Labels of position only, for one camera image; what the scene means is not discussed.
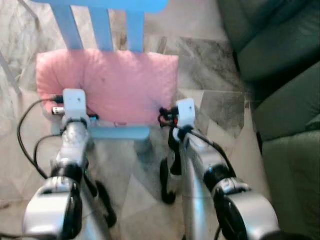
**light blue chair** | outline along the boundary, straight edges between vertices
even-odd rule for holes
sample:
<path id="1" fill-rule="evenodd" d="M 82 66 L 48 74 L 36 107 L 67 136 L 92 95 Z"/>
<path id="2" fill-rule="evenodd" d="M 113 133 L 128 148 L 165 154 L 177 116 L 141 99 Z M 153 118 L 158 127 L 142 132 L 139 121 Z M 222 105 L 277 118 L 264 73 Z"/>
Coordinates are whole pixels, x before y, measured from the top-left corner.
<path id="1" fill-rule="evenodd" d="M 71 5 L 88 7 L 95 41 L 102 51 L 112 51 L 108 9 L 126 12 L 128 49 L 133 52 L 144 50 L 144 13 L 163 10 L 168 0 L 32 0 L 50 4 L 68 49 L 83 49 L 83 44 L 71 9 Z M 150 130 L 139 127 L 92 127 L 93 138 L 146 140 Z"/>

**green sofa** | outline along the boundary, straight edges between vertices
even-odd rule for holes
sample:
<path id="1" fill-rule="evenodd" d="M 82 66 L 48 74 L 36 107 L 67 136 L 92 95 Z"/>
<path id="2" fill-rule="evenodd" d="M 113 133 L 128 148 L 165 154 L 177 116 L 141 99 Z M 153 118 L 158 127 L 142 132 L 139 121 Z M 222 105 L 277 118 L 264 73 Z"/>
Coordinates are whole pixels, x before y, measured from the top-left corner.
<path id="1" fill-rule="evenodd" d="M 218 0 L 241 79 L 264 99 L 320 58 L 319 0 Z"/>
<path id="2" fill-rule="evenodd" d="M 320 239 L 320 63 L 254 111 L 280 227 Z"/>
<path id="3" fill-rule="evenodd" d="M 280 227 L 320 240 L 320 0 L 218 0 Z"/>

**pink cushion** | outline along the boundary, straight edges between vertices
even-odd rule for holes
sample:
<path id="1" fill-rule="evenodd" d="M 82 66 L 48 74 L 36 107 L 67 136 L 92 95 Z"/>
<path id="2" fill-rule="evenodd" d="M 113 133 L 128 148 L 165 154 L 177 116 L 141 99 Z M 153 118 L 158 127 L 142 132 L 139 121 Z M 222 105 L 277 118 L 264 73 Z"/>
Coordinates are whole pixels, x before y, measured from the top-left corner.
<path id="1" fill-rule="evenodd" d="M 83 89 L 87 112 L 103 121 L 154 124 L 159 108 L 172 104 L 177 69 L 174 55 L 61 49 L 37 55 L 36 85 L 41 98 Z M 44 105 L 49 113 L 52 106 Z"/>

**marble floor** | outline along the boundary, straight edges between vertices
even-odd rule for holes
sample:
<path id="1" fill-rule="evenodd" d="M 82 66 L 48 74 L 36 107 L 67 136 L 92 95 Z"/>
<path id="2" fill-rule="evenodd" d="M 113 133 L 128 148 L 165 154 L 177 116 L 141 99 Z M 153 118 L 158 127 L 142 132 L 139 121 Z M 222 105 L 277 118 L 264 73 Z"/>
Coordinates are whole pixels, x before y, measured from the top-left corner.
<path id="1" fill-rule="evenodd" d="M 27 3 L 38 22 L 18 2 L 0 0 L 0 50 L 22 89 L 18 97 L 0 69 L 0 232 L 8 233 L 21 231 L 26 204 L 43 183 L 23 156 L 16 137 L 19 117 L 38 98 L 36 55 L 65 48 L 49 6 Z M 88 10 L 72 10 L 84 47 L 96 48 Z M 114 49 L 126 49 L 124 15 L 112 10 L 109 15 Z M 251 118 L 251 91 L 238 77 L 216 1 L 170 0 L 163 12 L 145 18 L 144 50 L 179 56 L 176 98 L 194 99 L 196 127 L 222 146 L 240 178 L 270 199 Z M 31 151 L 50 131 L 51 123 L 36 107 L 22 129 L 26 148 Z M 90 171 L 105 184 L 117 213 L 117 224 L 110 229 L 112 239 L 182 238 L 181 197 L 171 206 L 161 201 L 159 165 L 168 153 L 167 135 L 165 129 L 152 127 L 152 148 L 144 154 L 136 152 L 133 141 L 95 140 L 89 155 Z M 46 171 L 60 144 L 59 138 L 41 144 L 38 159 Z M 218 223 L 214 209 L 208 211 L 213 235 Z"/>

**chair backrest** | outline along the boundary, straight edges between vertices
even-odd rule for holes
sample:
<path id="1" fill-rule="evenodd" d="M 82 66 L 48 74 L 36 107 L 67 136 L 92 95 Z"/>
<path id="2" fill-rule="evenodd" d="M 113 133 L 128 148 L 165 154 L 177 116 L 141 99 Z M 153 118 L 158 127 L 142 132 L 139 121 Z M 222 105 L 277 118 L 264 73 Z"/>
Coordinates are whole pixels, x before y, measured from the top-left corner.
<path id="1" fill-rule="evenodd" d="M 165 8 L 168 0 L 32 0 L 50 4 L 68 49 L 83 49 L 71 5 L 88 7 L 95 41 L 102 51 L 112 51 L 108 9 L 126 12 L 128 49 L 143 52 L 144 13 L 156 13 Z"/>

